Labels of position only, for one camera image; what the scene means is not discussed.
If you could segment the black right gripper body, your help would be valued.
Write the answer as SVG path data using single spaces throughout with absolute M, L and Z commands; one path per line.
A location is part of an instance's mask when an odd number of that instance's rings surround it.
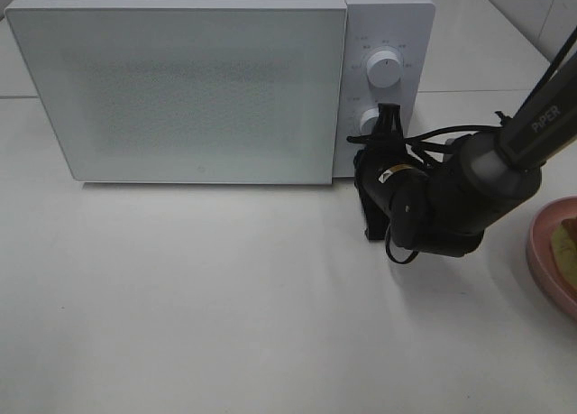
M 408 153 L 406 139 L 370 134 L 354 136 L 352 143 L 362 147 L 353 159 L 354 186 L 366 190 L 389 217 L 389 224 L 430 225 L 426 167 Z

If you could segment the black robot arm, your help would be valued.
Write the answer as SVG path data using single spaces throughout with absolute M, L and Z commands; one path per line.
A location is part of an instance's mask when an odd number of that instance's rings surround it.
M 576 138 L 576 35 L 571 33 L 517 112 L 405 136 L 400 107 L 380 104 L 360 145 L 354 186 L 365 236 L 394 263 L 421 253 L 462 257 L 487 227 L 539 190 L 542 166 Z

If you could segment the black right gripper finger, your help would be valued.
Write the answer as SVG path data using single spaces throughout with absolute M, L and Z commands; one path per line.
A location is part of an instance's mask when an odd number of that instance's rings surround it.
M 389 108 L 385 103 L 378 103 L 378 118 L 373 126 L 372 133 L 386 135 L 389 133 Z
M 394 135 L 399 139 L 404 138 L 404 130 L 400 117 L 400 105 L 383 104 L 382 112 L 384 114 L 383 129 L 386 135 Z

